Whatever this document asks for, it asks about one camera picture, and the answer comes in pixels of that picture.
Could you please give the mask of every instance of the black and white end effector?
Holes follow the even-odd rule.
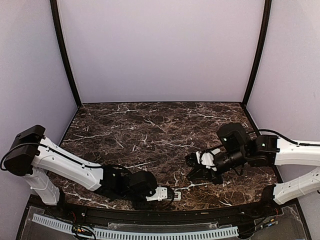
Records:
[[[249,134],[254,131],[247,133],[240,123],[223,125],[217,131],[221,145],[185,157],[187,165],[193,168],[187,178],[222,184],[223,173],[234,170],[241,175],[245,164],[251,167],[307,165],[317,168],[291,181],[267,186],[261,199],[281,205],[320,189],[320,142],[295,141],[268,129],[258,131],[277,135],[263,134],[251,139]],[[242,166],[240,173],[235,169],[238,166]]]
[[[19,133],[0,166],[4,171],[23,177],[46,205],[57,205],[64,200],[64,194],[50,181],[45,170],[70,179],[111,201],[132,201],[137,209],[148,208],[149,201],[181,199],[180,192],[158,186],[155,176],[149,171],[131,173],[121,165],[86,161],[63,150],[44,133],[45,128],[40,125]]]

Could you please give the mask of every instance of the robotic arm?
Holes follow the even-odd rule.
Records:
[[[47,205],[57,205],[64,200],[64,194],[44,170],[70,179],[111,201],[132,201],[139,209],[148,206],[149,201],[181,199],[180,192],[158,186],[149,171],[131,173],[121,165],[86,161],[54,144],[44,132],[44,127],[35,125],[19,133],[1,161],[1,169],[23,177]]]
[[[223,125],[217,135],[222,145],[185,157],[193,170],[187,175],[191,180],[210,180],[222,184],[222,174],[238,166],[251,167],[308,165],[317,166],[313,171],[294,180],[267,186],[262,197],[267,196],[281,205],[287,201],[320,189],[320,142],[294,141],[280,135],[259,135],[251,139],[240,123]]]

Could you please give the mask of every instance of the dark marble surface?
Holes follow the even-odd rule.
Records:
[[[191,168],[185,163],[188,153],[219,145],[216,131],[232,122],[252,130],[238,103],[84,104],[61,147],[91,162],[120,164],[132,172],[151,171],[158,184],[182,192],[182,200],[170,207],[173,211],[236,206],[259,201],[263,188],[276,183],[270,167],[247,166],[242,176],[230,171],[224,174],[224,184],[213,185],[188,181]],[[128,201],[108,202],[106,197],[54,173],[49,177],[63,189],[69,203],[132,210]]]

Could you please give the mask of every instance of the black pole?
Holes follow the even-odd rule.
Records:
[[[263,17],[262,17],[258,45],[256,47],[256,52],[254,56],[254,61],[253,61],[249,81],[246,86],[245,94],[242,100],[242,104],[244,105],[244,107],[247,107],[252,89],[255,84],[255,80],[256,80],[256,76],[257,76],[257,72],[258,72],[258,68],[259,68],[259,64],[262,56],[262,51],[264,49],[265,40],[266,40],[266,34],[267,34],[270,11],[271,11],[271,2],[272,0],[265,0],[264,2],[264,10],[263,10]]]
[[[79,96],[77,86],[76,86],[76,82],[75,82],[75,79],[74,79],[74,76],[72,74],[71,67],[70,67],[70,62],[69,62],[67,49],[66,49],[66,45],[65,45],[65,41],[64,41],[64,36],[62,33],[61,22],[60,22],[60,18],[59,18],[57,0],[50,0],[50,4],[51,4],[51,12],[52,12],[53,24],[54,24],[54,28],[55,28],[56,39],[58,41],[65,73],[66,73],[66,76],[69,81],[69,85],[70,85],[70,88],[71,88],[71,91],[73,94],[74,101],[75,101],[77,107],[79,108],[82,105],[82,103],[81,103],[80,96]]]

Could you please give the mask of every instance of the white wall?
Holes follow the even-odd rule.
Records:
[[[59,0],[81,100],[235,101],[264,0]]]
[[[248,110],[259,128],[320,141],[320,1],[273,1]],[[282,166],[289,181],[312,167]],[[299,199],[312,239],[320,240],[320,195]]]
[[[35,125],[58,143],[76,111],[49,0],[2,0],[0,7],[0,156]],[[0,171],[0,239],[16,239],[30,189]]]

